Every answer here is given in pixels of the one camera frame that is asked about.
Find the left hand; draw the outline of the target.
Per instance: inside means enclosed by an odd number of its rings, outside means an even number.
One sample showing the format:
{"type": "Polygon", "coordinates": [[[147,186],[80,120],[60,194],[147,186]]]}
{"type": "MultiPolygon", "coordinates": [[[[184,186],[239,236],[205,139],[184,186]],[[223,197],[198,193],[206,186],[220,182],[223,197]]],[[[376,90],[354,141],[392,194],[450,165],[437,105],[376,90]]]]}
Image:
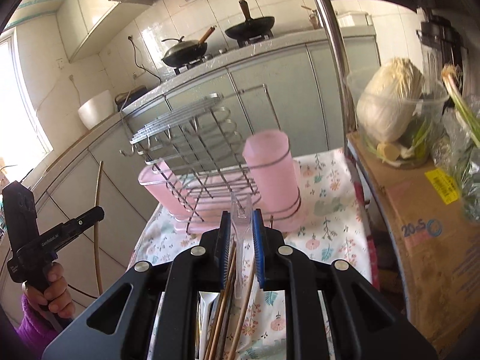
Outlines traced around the left hand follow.
{"type": "Polygon", "coordinates": [[[64,268],[54,262],[47,273],[49,287],[41,292],[30,283],[22,283],[22,291],[31,308],[46,317],[46,312],[41,306],[47,306],[53,314],[58,314],[62,319],[70,319],[74,316],[75,305],[68,290],[68,282],[64,278],[64,268]]]}

